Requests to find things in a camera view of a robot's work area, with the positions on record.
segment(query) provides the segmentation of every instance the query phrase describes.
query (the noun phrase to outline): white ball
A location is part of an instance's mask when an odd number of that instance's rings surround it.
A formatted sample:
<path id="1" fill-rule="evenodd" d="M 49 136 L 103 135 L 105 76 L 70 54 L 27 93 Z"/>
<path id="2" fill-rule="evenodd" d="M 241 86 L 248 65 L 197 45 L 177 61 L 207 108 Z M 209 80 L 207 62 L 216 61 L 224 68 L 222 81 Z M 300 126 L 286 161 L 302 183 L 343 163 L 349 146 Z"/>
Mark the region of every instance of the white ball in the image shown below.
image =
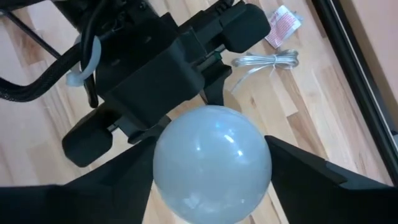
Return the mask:
<path id="1" fill-rule="evenodd" d="M 166 204 L 190 223 L 236 223 L 261 202 L 271 181 L 264 136 L 241 113 L 204 106 L 161 134 L 154 179 Z"/>

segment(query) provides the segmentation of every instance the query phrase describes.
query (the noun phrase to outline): wooden floor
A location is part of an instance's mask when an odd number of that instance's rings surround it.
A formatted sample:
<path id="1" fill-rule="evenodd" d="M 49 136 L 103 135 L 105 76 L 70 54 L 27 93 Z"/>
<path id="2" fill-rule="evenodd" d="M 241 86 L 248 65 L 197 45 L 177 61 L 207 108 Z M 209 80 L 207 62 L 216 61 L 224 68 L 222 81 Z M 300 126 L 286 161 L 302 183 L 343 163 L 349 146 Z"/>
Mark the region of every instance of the wooden floor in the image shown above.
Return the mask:
<path id="1" fill-rule="evenodd" d="M 170 11 L 181 24 L 214 0 L 153 0 L 159 14 Z M 386 168 L 359 112 L 330 43 L 309 2 L 305 0 L 251 0 L 267 14 L 285 4 L 303 16 L 303 26 L 282 46 L 299 51 L 300 65 L 292 71 L 263 69 L 235 93 L 248 116 L 264 134 L 276 136 L 322 156 L 339 166 L 391 184 Z M 68 49 L 77 32 L 51 5 L 43 2 L 22 9 L 18 16 L 60 52 Z M 27 84 L 53 58 L 7 19 L 0 19 L 0 77 Z M 273 54 L 262 41 L 251 49 Z M 229 63 L 237 54 L 225 52 Z M 226 82 L 230 89 L 248 68 L 235 68 Z M 173 110 L 175 118 L 202 105 L 199 97 Z M 61 79 L 47 94 L 30 103 L 0 101 L 0 185 L 63 184 L 95 169 L 127 149 L 126 137 L 114 135 L 114 147 L 86 169 L 79 169 L 62 152 L 61 139 L 87 112 L 82 88 L 67 88 Z M 144 223 L 184 223 L 163 203 L 155 186 Z M 242 223 L 287 223 L 272 186 L 260 206 Z"/>

